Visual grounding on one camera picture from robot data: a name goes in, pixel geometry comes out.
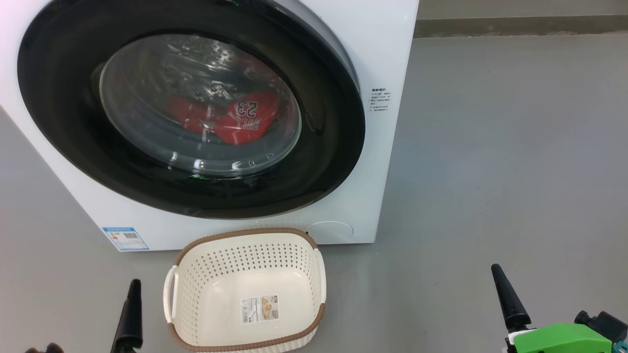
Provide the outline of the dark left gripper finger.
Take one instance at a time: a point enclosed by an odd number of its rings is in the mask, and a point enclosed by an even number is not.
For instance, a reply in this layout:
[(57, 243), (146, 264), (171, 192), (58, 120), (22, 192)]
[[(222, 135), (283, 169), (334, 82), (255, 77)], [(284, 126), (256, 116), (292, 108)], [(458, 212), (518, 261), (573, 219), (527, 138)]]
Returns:
[(133, 279), (123, 304), (110, 353), (137, 353), (143, 346), (141, 281)]

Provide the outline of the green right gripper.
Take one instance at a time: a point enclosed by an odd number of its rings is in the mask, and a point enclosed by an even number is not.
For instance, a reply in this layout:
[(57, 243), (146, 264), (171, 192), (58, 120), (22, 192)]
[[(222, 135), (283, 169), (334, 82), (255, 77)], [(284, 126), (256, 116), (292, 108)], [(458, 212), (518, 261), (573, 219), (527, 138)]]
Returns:
[(612, 353), (613, 344), (591, 328), (573, 323), (558, 323), (527, 330), (530, 316), (499, 264), (491, 266), (496, 293), (510, 333), (505, 338), (505, 353)]

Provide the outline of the glossy grey appliance door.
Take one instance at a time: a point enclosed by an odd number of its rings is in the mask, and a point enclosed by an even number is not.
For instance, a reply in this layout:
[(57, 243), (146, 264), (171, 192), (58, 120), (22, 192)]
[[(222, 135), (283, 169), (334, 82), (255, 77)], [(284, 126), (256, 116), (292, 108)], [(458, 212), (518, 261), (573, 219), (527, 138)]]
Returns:
[[(270, 0), (51, 0), (17, 58), (30, 118), (74, 167), (113, 192), (205, 219), (254, 219), (336, 190), (364, 146), (348, 60)], [(260, 139), (186, 130), (171, 96), (226, 105), (280, 94)]]

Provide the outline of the red number 23 jersey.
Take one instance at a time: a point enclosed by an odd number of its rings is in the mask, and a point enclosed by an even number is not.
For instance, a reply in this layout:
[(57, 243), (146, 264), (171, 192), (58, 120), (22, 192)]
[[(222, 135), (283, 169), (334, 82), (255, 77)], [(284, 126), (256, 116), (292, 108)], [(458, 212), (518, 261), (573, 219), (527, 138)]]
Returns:
[(235, 146), (264, 136), (279, 107), (280, 94), (274, 90), (258, 90), (226, 105), (183, 96), (171, 96), (166, 101), (167, 112), (184, 129), (202, 136), (215, 135)]

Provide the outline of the cream perforated laundry basket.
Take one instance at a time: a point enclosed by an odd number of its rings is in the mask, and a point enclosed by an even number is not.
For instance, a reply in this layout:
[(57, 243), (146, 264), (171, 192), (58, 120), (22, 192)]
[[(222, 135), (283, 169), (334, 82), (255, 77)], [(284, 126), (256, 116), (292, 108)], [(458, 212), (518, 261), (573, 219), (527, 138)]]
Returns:
[[(280, 318), (243, 325), (239, 301), (278, 295)], [(191, 353), (285, 353), (307, 345), (325, 312), (327, 275), (314, 239), (256, 228), (188, 244), (164, 280), (173, 339)]]

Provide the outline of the printed product label sticker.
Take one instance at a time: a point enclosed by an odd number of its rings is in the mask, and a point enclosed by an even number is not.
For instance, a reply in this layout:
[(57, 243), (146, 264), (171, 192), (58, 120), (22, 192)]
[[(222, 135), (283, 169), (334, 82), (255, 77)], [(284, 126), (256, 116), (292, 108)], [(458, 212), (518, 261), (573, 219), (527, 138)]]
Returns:
[(241, 323), (257, 324), (280, 318), (280, 306), (278, 295), (269, 295), (241, 299), (239, 301), (241, 311)]

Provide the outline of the white front-load washing machine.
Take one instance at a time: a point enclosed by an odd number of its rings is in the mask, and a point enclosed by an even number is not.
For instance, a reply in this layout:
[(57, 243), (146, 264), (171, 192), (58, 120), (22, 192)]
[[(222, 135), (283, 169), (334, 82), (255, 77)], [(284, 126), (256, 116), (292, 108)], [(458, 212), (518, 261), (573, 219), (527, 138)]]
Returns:
[[(233, 220), (173, 214), (119, 195), (89, 179), (41, 134), (20, 92), (17, 58), (27, 20), (50, 1), (0, 0), (0, 109), (103, 234), (104, 227), (132, 227), (148, 251), (170, 251), (223, 232), (304, 231), (314, 223), (338, 221), (353, 227), (354, 244), (375, 241), (420, 0), (270, 0), (303, 18), (350, 62), (366, 117), (364, 146), (348, 178), (323, 199), (284, 214)], [(388, 111), (369, 111), (371, 89), (391, 91)]]

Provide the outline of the blue energy label sticker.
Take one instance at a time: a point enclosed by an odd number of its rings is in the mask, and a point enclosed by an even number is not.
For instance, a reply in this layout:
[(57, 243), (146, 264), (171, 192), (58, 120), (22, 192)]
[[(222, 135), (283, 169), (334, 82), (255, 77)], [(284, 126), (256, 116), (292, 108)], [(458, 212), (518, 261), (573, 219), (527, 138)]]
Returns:
[(104, 227), (104, 234), (119, 251), (148, 251), (138, 232), (132, 227)]

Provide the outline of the round white filter cover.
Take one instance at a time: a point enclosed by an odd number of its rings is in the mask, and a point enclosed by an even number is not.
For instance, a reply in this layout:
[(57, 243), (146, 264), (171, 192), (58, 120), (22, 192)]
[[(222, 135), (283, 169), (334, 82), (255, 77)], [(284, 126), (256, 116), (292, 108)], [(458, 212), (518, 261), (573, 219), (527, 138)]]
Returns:
[(317, 244), (354, 244), (352, 226), (338, 221), (322, 221), (304, 230)]

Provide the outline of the small text print sticker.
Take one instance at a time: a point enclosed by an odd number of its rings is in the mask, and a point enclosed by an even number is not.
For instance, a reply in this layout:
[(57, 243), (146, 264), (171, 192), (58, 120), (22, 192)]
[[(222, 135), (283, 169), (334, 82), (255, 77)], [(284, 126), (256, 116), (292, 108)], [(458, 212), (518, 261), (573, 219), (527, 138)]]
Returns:
[(368, 110), (370, 112), (385, 112), (390, 109), (391, 91), (386, 88), (371, 89), (368, 98)]

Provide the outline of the grey wall baseboard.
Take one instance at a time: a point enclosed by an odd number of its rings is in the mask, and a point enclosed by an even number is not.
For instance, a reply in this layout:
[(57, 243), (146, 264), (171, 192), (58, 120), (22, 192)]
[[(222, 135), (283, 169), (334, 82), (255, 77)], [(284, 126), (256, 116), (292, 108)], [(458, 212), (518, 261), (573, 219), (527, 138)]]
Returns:
[(413, 38), (628, 33), (628, 14), (416, 20)]

